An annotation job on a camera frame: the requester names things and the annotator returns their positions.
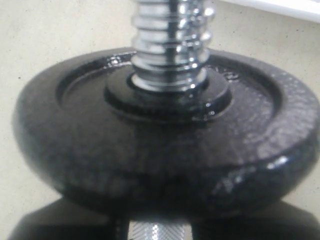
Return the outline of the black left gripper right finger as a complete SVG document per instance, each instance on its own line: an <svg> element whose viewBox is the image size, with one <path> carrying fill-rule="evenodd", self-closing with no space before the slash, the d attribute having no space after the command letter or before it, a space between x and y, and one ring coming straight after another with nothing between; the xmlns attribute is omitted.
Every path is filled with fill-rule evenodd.
<svg viewBox="0 0 320 240"><path fill-rule="evenodd" d="M284 201L253 214L192 224L194 240L319 240L320 222Z"/></svg>

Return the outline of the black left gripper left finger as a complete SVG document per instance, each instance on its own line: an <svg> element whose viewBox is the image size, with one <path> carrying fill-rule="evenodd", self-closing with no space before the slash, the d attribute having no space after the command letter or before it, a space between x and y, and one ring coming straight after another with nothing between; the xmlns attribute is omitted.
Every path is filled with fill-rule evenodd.
<svg viewBox="0 0 320 240"><path fill-rule="evenodd" d="M9 240L127 240L129 221L61 198L26 214Z"/></svg>

